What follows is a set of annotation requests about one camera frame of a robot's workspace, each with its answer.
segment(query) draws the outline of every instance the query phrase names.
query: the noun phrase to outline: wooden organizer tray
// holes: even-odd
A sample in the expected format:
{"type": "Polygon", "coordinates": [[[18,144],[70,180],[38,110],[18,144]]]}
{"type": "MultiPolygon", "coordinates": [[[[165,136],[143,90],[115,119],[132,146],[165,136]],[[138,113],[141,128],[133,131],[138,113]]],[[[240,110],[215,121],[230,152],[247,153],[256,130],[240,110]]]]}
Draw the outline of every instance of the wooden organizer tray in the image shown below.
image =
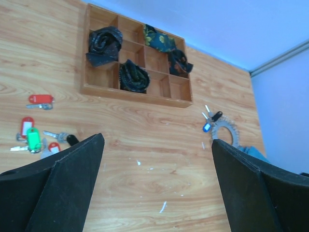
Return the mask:
{"type": "MultiPolygon", "coordinates": [[[[193,103],[188,78],[169,74],[166,53],[148,47],[144,42],[143,23],[122,15],[88,4],[84,19],[84,47],[81,93],[107,98],[122,99],[185,108],[193,103]],[[89,33],[108,26],[117,27],[123,34],[119,62],[92,67],[86,59],[89,33]],[[127,59],[144,68],[150,76],[150,85],[145,93],[135,93],[120,89],[119,67],[127,59]]],[[[163,32],[175,39],[178,49],[185,51],[183,38],[163,32]]]]}

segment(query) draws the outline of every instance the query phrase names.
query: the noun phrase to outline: black key fob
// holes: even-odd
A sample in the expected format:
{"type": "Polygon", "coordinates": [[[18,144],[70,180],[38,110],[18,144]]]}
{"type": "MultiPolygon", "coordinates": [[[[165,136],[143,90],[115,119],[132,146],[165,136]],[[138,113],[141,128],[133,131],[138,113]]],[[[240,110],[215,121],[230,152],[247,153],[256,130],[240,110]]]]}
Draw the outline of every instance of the black key fob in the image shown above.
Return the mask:
{"type": "Polygon", "coordinates": [[[79,143],[78,139],[73,134],[70,134],[67,136],[67,142],[70,144],[70,146],[73,146],[79,143]]]}
{"type": "Polygon", "coordinates": [[[213,122],[216,122],[222,115],[222,111],[218,111],[214,116],[211,117],[211,119],[213,122]]]}

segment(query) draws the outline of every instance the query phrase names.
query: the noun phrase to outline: white wall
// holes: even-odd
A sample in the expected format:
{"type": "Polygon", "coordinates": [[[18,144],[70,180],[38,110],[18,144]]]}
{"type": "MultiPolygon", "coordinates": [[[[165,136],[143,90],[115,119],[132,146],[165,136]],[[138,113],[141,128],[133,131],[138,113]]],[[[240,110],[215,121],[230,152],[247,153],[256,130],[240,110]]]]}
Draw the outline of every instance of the white wall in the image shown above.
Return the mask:
{"type": "Polygon", "coordinates": [[[252,79],[267,158],[309,173],[309,49],[252,79]]]}
{"type": "Polygon", "coordinates": [[[309,38],[309,0],[84,0],[246,70],[309,38]]]}

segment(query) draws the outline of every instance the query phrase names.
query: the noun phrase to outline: wooden table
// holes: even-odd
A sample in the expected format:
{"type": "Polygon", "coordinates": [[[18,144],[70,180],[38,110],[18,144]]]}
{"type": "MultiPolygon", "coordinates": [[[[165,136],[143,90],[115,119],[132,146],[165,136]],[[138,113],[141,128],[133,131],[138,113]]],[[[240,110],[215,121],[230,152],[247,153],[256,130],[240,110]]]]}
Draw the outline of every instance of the wooden table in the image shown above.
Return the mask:
{"type": "Polygon", "coordinates": [[[229,231],[201,112],[205,104],[223,111],[240,144],[263,151],[249,74],[188,48],[194,105],[186,109],[81,95],[84,10],[78,0],[0,2],[0,173],[40,158],[9,151],[21,145],[15,135],[25,116],[40,131],[80,140],[101,132],[84,232],[229,231]],[[53,110],[25,108],[29,95],[46,93],[56,99],[53,110]]]}

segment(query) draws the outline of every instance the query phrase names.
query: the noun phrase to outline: rolled fabric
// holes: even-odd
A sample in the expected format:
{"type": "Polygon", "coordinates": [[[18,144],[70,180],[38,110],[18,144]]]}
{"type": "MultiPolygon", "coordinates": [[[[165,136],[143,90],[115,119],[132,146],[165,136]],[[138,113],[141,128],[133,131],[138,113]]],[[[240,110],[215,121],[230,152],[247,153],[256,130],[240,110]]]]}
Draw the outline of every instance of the rolled fabric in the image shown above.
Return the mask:
{"type": "Polygon", "coordinates": [[[175,49],[169,52],[169,73],[176,76],[187,77],[193,69],[193,64],[188,63],[184,52],[175,49]]]}
{"type": "Polygon", "coordinates": [[[149,74],[129,59],[120,64],[119,79],[121,89],[137,93],[143,93],[150,84],[149,74]]]}
{"type": "Polygon", "coordinates": [[[154,27],[145,24],[144,26],[145,44],[159,52],[170,52],[176,49],[174,38],[158,32],[154,27]]]}
{"type": "Polygon", "coordinates": [[[122,40],[121,31],[114,26],[93,31],[89,35],[88,61],[94,67],[118,61],[122,40]]]}

